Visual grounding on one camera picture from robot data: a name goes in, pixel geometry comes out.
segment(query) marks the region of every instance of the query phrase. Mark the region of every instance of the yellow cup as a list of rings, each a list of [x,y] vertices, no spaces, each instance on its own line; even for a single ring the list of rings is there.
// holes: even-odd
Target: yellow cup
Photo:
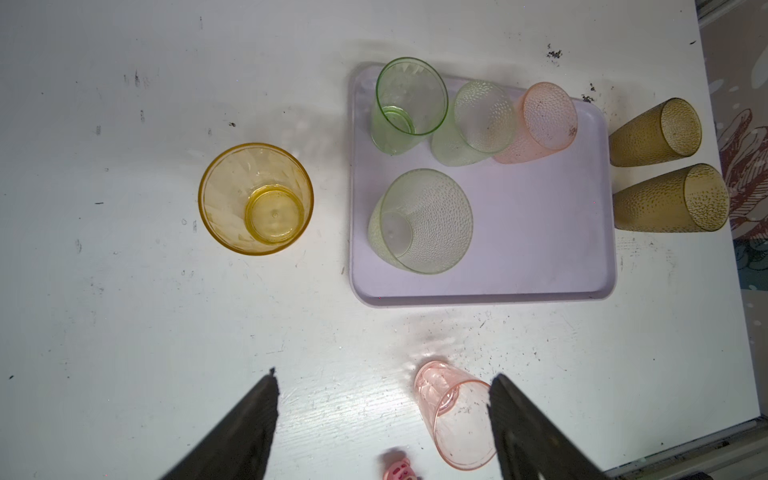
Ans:
[[[216,157],[197,195],[203,224],[243,255],[268,255],[295,242],[310,222],[310,176],[282,148],[242,144]]]

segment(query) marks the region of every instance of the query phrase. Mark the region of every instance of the green cup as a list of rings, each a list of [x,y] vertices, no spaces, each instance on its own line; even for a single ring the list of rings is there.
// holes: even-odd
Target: green cup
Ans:
[[[371,138],[385,154],[404,154],[437,130],[447,113],[448,90],[440,74],[418,58],[397,58],[376,81]]]

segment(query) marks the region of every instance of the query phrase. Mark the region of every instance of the cup base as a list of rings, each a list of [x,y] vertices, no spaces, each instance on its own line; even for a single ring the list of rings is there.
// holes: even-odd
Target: cup base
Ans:
[[[294,238],[303,218],[301,200],[282,185],[256,189],[245,206],[248,233],[262,243],[283,243]]]

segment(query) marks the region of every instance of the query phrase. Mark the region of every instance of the amber textured cup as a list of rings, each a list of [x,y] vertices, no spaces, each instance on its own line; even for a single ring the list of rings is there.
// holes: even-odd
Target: amber textured cup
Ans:
[[[635,232],[714,232],[728,220],[728,202],[720,172],[696,164],[614,194],[614,221]]]
[[[660,164],[699,150],[701,122],[688,102],[670,98],[616,130],[608,143],[615,167]]]

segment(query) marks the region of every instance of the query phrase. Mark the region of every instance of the tray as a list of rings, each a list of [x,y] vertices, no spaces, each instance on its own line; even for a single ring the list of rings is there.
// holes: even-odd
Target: tray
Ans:
[[[362,68],[350,83],[353,124],[349,282],[369,306],[599,300],[616,283],[616,253],[602,112],[574,100],[578,133],[567,149],[518,165],[492,158],[445,167],[423,141],[391,157],[371,141],[370,109],[383,65]],[[468,81],[443,77],[451,98]],[[516,99],[525,91],[506,88]],[[437,275],[381,260],[368,244],[376,202],[401,174],[433,168],[449,175],[472,206],[474,233],[464,258]]]

